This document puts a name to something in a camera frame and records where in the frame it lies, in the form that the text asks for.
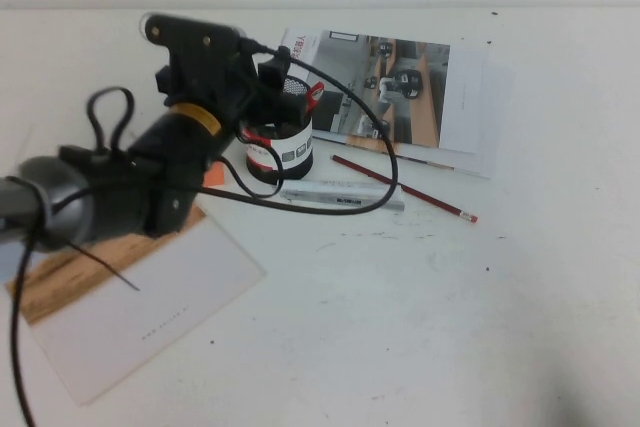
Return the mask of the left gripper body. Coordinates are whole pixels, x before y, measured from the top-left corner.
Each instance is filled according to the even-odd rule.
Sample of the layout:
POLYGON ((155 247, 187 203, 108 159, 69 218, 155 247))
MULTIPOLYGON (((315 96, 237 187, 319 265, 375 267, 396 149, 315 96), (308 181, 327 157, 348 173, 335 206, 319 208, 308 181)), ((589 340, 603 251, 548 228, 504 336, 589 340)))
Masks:
POLYGON ((262 107, 248 57, 210 46, 166 45, 167 64, 156 73, 171 114, 195 121, 213 136, 233 134, 262 107))

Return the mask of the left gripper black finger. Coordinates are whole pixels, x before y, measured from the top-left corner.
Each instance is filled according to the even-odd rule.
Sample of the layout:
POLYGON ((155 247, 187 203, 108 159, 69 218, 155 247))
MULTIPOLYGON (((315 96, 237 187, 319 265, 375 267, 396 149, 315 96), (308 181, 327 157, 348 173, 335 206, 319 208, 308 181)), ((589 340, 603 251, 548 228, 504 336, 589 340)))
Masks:
POLYGON ((264 94, 258 113, 259 124, 302 126, 307 115, 307 99, 288 92, 264 94))
POLYGON ((261 96, 276 96, 282 93, 291 65, 290 49, 279 46, 271 58, 257 67, 256 90, 261 96))

